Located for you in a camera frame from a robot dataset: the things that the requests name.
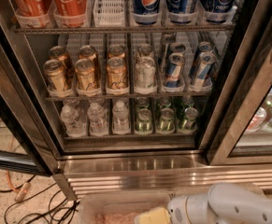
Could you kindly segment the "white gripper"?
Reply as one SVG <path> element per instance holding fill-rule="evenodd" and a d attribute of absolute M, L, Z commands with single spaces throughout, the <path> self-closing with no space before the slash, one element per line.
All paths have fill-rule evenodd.
<path fill-rule="evenodd" d="M 163 207 L 156 207 L 150 211 L 139 214 L 135 217 L 135 224 L 186 224 L 184 196 L 173 198 L 167 205 L 167 210 Z"/>

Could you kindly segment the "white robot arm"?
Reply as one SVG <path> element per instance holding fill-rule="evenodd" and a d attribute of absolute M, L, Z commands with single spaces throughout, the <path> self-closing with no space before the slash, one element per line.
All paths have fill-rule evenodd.
<path fill-rule="evenodd" d="M 272 224 L 272 200 L 238 185 L 218 183 L 207 193 L 180 195 L 167 208 L 137 215 L 135 224 Z"/>

